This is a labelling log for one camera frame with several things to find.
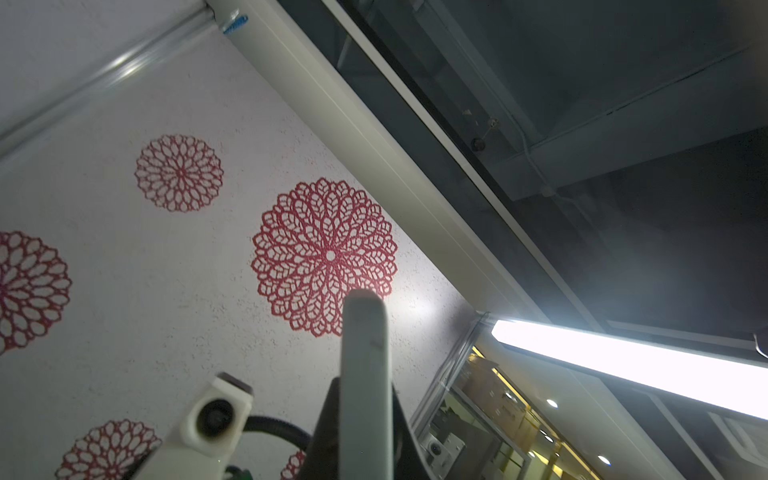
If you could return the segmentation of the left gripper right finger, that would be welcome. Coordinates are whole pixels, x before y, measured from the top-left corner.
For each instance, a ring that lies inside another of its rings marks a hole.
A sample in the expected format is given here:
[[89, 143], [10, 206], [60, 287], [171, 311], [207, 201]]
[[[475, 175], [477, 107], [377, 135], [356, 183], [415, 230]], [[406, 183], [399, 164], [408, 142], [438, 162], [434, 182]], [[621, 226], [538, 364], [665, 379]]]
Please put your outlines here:
[[432, 480], [422, 449], [414, 436], [395, 388], [392, 388], [393, 479]]

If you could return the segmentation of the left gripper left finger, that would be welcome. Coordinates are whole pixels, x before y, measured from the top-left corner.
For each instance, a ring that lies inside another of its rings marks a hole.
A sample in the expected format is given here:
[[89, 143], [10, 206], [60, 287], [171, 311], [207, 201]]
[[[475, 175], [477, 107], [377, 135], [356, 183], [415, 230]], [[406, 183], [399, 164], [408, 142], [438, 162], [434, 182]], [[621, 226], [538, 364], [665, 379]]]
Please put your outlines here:
[[339, 478], [339, 394], [340, 378], [331, 381], [312, 440], [299, 469], [299, 480]]

